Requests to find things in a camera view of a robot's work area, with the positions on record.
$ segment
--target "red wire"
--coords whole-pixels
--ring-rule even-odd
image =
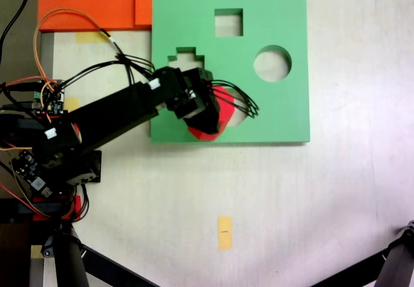
[[[17,195],[15,195],[13,192],[11,192],[10,190],[8,190],[2,183],[0,183],[0,187],[2,187],[7,193],[11,194],[13,197],[15,197],[16,199],[18,199],[20,202],[22,202],[24,205],[26,205],[26,207],[30,208],[32,211],[38,213],[37,209],[30,206],[29,204],[27,204],[25,201],[23,201],[21,198],[19,198]]]

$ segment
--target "cable bundle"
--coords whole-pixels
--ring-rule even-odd
[[[233,96],[232,94],[225,93],[219,89],[216,89],[217,87],[225,87],[229,88],[230,90],[234,90],[236,91],[236,93],[238,93],[238,95],[240,95],[241,98],[238,98],[236,96]],[[236,109],[239,109],[242,113],[246,114],[251,118],[255,118],[259,114],[259,106],[257,106],[256,102],[249,95],[247,95],[246,92],[244,92],[234,83],[225,80],[212,80],[210,90],[211,94],[213,94],[216,98],[223,100],[230,105],[233,105]],[[216,94],[216,92],[220,92],[220,94],[231,96],[235,100],[242,102],[246,106],[244,107],[232,101],[229,101],[226,98],[223,98],[221,95]]]

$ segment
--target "white surface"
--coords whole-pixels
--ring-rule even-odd
[[[308,0],[308,17],[310,143],[157,145],[143,124],[103,146],[82,241],[163,287],[311,286],[387,246],[414,214],[414,0]],[[114,38],[149,58],[148,32]],[[70,33],[54,46],[55,78],[114,55]],[[109,67],[67,96],[126,85]]]

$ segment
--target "green foam board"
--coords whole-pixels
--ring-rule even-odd
[[[215,15],[242,13],[242,36],[216,37]],[[195,48],[217,80],[241,87],[260,107],[259,116],[227,127],[214,142],[308,142],[309,89],[306,0],[153,0],[152,60],[157,68],[182,49]],[[279,82],[262,80],[257,55],[284,52],[291,62]],[[152,142],[200,142],[173,112],[151,121]]]

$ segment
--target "cross-shaped hole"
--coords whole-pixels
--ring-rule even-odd
[[[180,69],[182,72],[197,67],[204,68],[204,56],[198,56],[195,47],[177,48],[176,56],[168,56],[168,66]]]

